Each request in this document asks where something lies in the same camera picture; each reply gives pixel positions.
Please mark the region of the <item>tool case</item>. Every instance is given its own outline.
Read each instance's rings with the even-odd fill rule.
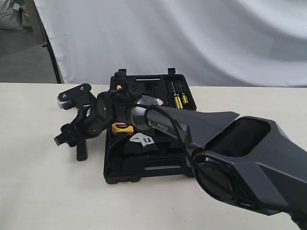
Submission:
[[[185,77],[176,74],[174,68],[169,68],[165,75],[128,76],[125,69],[119,71],[126,77],[132,92],[141,92],[160,99],[163,102],[162,106],[176,107],[175,91],[181,99],[183,109],[196,111]],[[110,89],[118,88],[120,86],[116,78],[112,77]],[[139,141],[140,138],[136,138],[136,142],[131,141],[136,136],[145,137],[145,142],[150,140],[151,144],[145,143],[144,146]],[[109,127],[106,131],[105,148],[104,178],[108,184],[137,182],[142,177],[150,176],[184,174],[193,177],[179,142],[158,130],[140,131],[134,127],[127,127],[123,123],[113,124],[113,128]]]

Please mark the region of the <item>black robotic arm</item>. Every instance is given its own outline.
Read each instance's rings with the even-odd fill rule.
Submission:
[[[122,89],[102,92],[90,106],[81,106],[55,138],[58,145],[94,138],[113,122],[155,128],[179,140],[211,197],[264,215],[285,212],[307,230],[307,152],[276,122],[158,106],[155,98],[132,94],[120,72],[115,76]]]

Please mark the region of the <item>floor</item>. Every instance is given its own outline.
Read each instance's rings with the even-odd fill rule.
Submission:
[[[0,29],[0,82],[56,83],[47,48],[32,31]]]

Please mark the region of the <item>screwdriver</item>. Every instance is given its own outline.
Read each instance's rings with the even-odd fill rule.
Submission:
[[[183,100],[183,104],[187,104],[187,103],[189,103],[188,96],[183,92],[182,85],[181,85],[180,81],[179,81],[179,85],[180,85],[181,91],[182,91],[181,97],[182,97],[182,100]]]
[[[176,108],[177,109],[183,109],[183,106],[182,106],[182,103],[181,103],[181,99],[180,99],[179,95],[176,93],[175,87],[174,87],[174,84],[173,84],[172,81],[171,81],[171,83],[172,83],[173,90],[174,90],[174,101],[175,101]]]

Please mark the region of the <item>black plastic tool case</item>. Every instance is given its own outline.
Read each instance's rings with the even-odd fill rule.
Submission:
[[[161,99],[163,106],[175,107],[175,91],[181,95],[183,88],[189,103],[184,104],[184,109],[196,111],[196,105],[189,90],[185,77],[176,74],[174,68],[168,69],[166,75],[127,76],[130,90],[143,92],[155,98]],[[117,83],[114,77],[110,81],[110,89],[116,89]],[[140,132],[134,128],[134,134]],[[193,177],[191,169],[187,166],[186,155],[180,148],[178,141],[166,134],[151,129],[142,131],[143,134],[153,137],[155,143],[142,147],[140,143],[130,142],[126,133],[112,134],[111,128],[106,131],[106,155],[104,164],[104,178],[108,184],[118,182],[136,182],[142,177],[185,174]]]

